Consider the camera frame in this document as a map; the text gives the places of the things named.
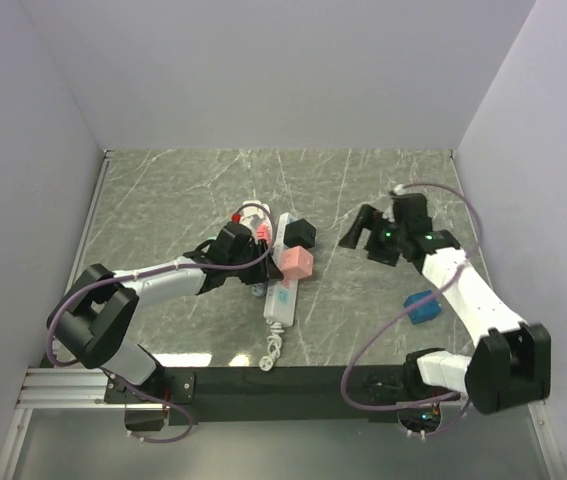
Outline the long white power strip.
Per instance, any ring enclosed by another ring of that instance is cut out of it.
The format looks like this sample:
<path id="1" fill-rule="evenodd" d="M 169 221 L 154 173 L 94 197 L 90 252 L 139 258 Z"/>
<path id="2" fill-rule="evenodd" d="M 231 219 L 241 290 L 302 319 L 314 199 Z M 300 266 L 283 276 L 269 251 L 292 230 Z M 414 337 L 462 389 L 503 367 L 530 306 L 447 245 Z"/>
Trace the long white power strip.
<path id="1" fill-rule="evenodd" d="M 280 271 L 283 254 L 288 250 L 284 243 L 285 229 L 289 223 L 296 221 L 290 212 L 282 213 L 277 222 L 277 234 L 273 243 L 272 259 Z M 284 278 L 270 281 L 265 296 L 264 318 L 268 324 L 280 323 L 283 328 L 294 324 L 298 281 Z"/>

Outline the pink cube socket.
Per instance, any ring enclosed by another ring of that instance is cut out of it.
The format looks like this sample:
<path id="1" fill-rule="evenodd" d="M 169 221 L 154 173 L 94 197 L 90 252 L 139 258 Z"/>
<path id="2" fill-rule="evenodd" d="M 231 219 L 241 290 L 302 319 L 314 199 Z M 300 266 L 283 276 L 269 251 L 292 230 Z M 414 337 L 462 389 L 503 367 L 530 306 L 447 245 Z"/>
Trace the pink cube socket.
<path id="1" fill-rule="evenodd" d="M 279 269 L 289 280 L 308 278 L 313 273 L 314 256 L 302 246 L 286 249 L 280 258 Z"/>

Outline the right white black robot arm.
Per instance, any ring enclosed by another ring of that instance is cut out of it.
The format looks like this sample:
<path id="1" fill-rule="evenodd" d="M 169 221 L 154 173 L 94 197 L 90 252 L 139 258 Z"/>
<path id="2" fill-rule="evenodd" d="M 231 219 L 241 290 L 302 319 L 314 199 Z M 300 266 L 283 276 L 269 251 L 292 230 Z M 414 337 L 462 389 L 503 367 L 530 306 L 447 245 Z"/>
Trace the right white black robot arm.
<path id="1" fill-rule="evenodd" d="M 368 259 L 389 266 L 405 259 L 441 292 L 462 321 L 474 346 L 471 356 L 428 348 L 407 355 L 398 379 L 372 390 L 373 409 L 388 400 L 391 409 L 438 402 L 459 394 L 482 414 L 545 400 L 551 391 L 551 336 L 510 309 L 471 265 L 468 254 L 447 230 L 435 230 L 427 201 L 408 195 L 394 203 L 393 219 L 369 204 L 359 212 L 339 244 L 357 246 L 363 231 Z"/>

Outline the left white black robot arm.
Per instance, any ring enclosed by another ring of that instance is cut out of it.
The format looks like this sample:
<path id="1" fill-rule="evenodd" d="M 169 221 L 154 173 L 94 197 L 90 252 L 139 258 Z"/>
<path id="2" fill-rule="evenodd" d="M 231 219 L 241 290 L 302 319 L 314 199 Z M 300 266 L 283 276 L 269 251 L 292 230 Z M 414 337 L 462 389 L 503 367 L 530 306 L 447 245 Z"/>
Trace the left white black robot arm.
<path id="1" fill-rule="evenodd" d="M 47 320 L 46 353 L 58 367 L 76 363 L 127 383 L 139 401 L 168 400 L 164 366 L 127 338 L 136 311 L 175 297 L 197 296 L 230 277 L 246 285 L 281 280 L 272 247 L 247 235 L 208 239 L 176 260 L 116 273 L 97 263 L 72 285 Z"/>

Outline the black cube socket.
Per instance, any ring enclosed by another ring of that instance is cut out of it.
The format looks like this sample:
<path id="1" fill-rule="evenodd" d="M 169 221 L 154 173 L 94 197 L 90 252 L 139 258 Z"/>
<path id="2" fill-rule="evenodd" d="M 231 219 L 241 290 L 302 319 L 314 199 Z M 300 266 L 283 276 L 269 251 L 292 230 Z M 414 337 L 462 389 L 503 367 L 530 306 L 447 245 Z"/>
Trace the black cube socket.
<path id="1" fill-rule="evenodd" d="M 287 224 L 284 232 L 284 244 L 288 248 L 297 246 L 312 249 L 316 242 L 316 227 L 301 218 Z"/>

